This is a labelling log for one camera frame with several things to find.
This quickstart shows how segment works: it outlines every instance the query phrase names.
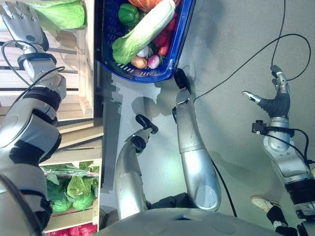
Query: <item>grey floor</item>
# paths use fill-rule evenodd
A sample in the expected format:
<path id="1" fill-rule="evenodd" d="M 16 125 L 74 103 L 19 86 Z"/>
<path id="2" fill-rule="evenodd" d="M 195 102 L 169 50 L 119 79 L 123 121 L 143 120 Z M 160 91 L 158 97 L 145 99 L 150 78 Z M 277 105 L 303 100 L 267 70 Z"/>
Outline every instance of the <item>grey floor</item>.
<path id="1" fill-rule="evenodd" d="M 179 67 L 191 80 L 197 95 L 212 88 L 261 47 L 277 38 L 281 26 L 283 0 L 197 0 Z M 299 33 L 315 44 L 315 1 L 287 0 L 283 34 Z M 239 217 L 272 228 L 265 213 L 252 205 L 250 197 L 260 195 L 279 201 L 290 225 L 296 218 L 288 194 L 274 174 L 262 148 L 262 136 L 251 133 L 256 119 L 268 121 L 258 106 L 246 100 L 241 91 L 249 90 L 273 98 L 270 63 L 275 45 L 268 47 L 230 81 L 196 101 L 197 122 L 205 145 L 217 163 L 230 190 Z M 307 61 L 308 48 L 297 37 L 280 41 L 275 63 L 292 78 Z M 315 64 L 314 50 L 307 71 L 290 83 L 291 127 L 308 132 L 315 149 Z M 150 202 L 186 191 L 177 130 L 171 115 L 179 91 L 174 80 L 157 84 L 135 84 L 103 74 L 105 86 L 105 182 L 101 205 L 116 207 L 113 190 L 115 160 L 123 140 L 138 130 L 136 114 L 144 114 L 159 127 L 139 156 L 144 191 Z M 296 145 L 303 149 L 304 138 L 297 134 Z M 232 214 L 226 193 L 220 212 Z"/>

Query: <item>red bell pepper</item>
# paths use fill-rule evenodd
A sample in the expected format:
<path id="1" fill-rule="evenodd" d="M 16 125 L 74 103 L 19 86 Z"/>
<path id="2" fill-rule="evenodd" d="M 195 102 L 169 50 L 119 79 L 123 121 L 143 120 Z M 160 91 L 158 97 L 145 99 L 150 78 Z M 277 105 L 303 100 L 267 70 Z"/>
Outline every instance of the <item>red bell pepper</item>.
<path id="1" fill-rule="evenodd" d="M 160 47 L 160 49 L 158 51 L 158 54 L 160 56 L 165 57 L 167 55 L 167 53 L 168 53 L 168 49 L 169 49 L 169 46 L 171 44 L 171 40 L 173 38 L 173 34 L 174 34 L 177 18 L 178 18 L 178 13 L 175 13 L 175 15 L 174 15 L 173 19 L 171 20 L 171 22 L 164 29 L 164 30 L 167 30 L 167 38 L 166 38 L 165 43 L 160 45 L 161 47 Z"/>
<path id="2" fill-rule="evenodd" d="M 167 37 L 166 43 L 162 47 L 159 48 L 158 54 L 160 56 L 165 57 L 167 55 L 170 44 L 171 44 L 171 36 L 169 35 Z"/>
<path id="3" fill-rule="evenodd" d="M 157 37 L 153 39 L 153 42 L 157 44 L 158 46 L 163 46 L 166 43 L 167 37 L 168 37 L 168 30 L 167 28 L 165 28 L 161 31 L 161 33 L 158 34 Z"/>

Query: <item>blue basket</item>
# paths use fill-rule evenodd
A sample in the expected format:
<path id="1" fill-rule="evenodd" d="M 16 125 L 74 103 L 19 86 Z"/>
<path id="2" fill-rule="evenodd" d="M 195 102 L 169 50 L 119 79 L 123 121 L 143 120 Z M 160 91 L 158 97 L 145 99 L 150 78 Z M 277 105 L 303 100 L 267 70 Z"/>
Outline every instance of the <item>blue basket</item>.
<path id="1" fill-rule="evenodd" d="M 126 35 L 127 27 L 121 24 L 118 19 L 118 10 L 120 5 L 127 3 L 127 0 L 105 0 L 103 10 L 103 29 L 101 36 L 100 61 L 108 70 L 117 76 L 137 83 L 155 83 L 172 78 L 174 68 L 177 66 L 180 54 L 182 52 L 187 31 L 189 28 L 192 12 L 196 0 L 182 0 L 176 8 L 179 14 L 179 20 L 175 26 L 173 39 L 171 41 L 168 54 L 165 57 L 163 65 L 157 69 L 138 69 L 131 65 L 117 64 L 113 58 L 113 42 Z"/>

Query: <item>person's foot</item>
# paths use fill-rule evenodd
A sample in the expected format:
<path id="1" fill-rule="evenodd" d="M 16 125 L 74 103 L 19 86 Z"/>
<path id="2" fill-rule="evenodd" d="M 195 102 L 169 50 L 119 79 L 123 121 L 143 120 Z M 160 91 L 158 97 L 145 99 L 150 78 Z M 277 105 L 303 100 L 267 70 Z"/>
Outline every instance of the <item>person's foot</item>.
<path id="1" fill-rule="evenodd" d="M 268 212 L 273 206 L 280 207 L 279 203 L 271 202 L 259 196 L 252 196 L 251 201 L 255 206 L 263 209 L 265 212 Z"/>

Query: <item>green bell pepper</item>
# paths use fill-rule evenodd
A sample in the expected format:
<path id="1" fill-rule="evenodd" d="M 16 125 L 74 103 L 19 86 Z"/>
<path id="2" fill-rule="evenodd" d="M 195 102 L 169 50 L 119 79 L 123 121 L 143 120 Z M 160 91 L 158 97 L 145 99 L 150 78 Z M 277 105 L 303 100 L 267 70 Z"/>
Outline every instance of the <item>green bell pepper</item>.
<path id="1" fill-rule="evenodd" d="M 123 25 L 135 26 L 140 21 L 140 13 L 135 6 L 124 3 L 119 8 L 118 18 Z"/>

